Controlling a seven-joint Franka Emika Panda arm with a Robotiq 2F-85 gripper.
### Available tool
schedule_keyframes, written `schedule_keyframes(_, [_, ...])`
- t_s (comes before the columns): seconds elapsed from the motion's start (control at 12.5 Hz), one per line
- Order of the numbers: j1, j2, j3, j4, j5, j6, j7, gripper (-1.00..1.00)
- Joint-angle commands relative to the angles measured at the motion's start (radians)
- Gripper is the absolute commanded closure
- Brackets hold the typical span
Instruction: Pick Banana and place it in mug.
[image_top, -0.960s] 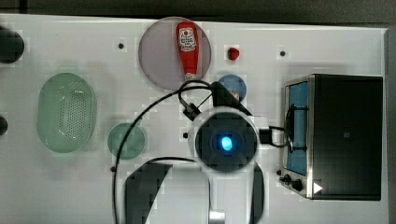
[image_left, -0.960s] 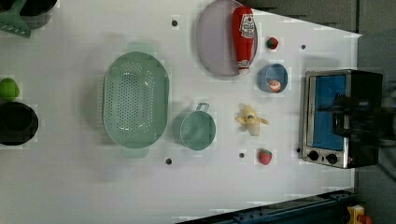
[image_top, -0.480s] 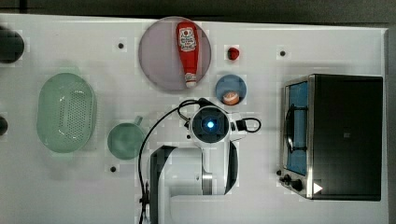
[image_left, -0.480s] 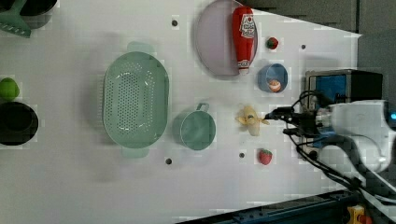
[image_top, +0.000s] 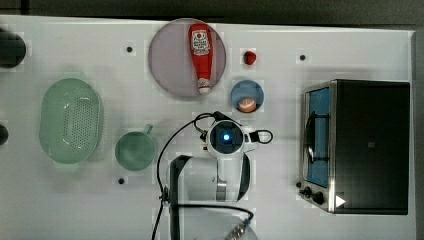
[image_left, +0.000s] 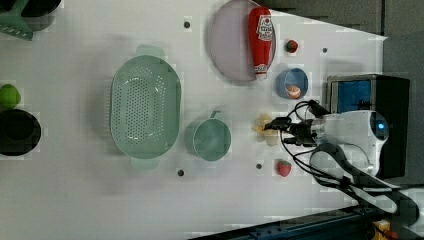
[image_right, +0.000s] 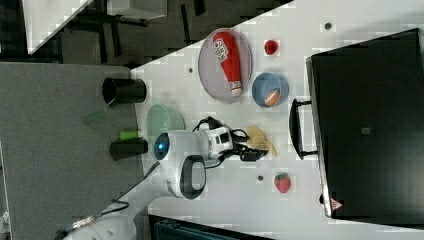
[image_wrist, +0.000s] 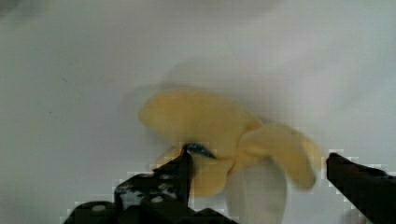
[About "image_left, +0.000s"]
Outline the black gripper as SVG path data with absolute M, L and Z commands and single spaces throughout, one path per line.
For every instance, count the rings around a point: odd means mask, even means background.
M 305 120 L 299 123 L 292 123 L 290 117 L 277 117 L 270 123 L 264 126 L 265 130 L 278 130 L 290 134 L 290 137 L 284 138 L 283 142 L 286 144 L 314 147 L 315 133 L 311 132 L 311 120 Z

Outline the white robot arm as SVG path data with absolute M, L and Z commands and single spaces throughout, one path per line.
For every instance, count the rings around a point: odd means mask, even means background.
M 291 157 L 321 186 L 343 192 L 362 207 L 374 207 L 402 226 L 418 222 L 420 207 L 406 189 L 377 177 L 389 138 L 389 126 L 381 114 L 372 110 L 323 111 L 298 123 L 290 117 L 277 117 L 264 128 L 277 131 L 283 147 L 307 148 L 307 163 L 297 154 Z

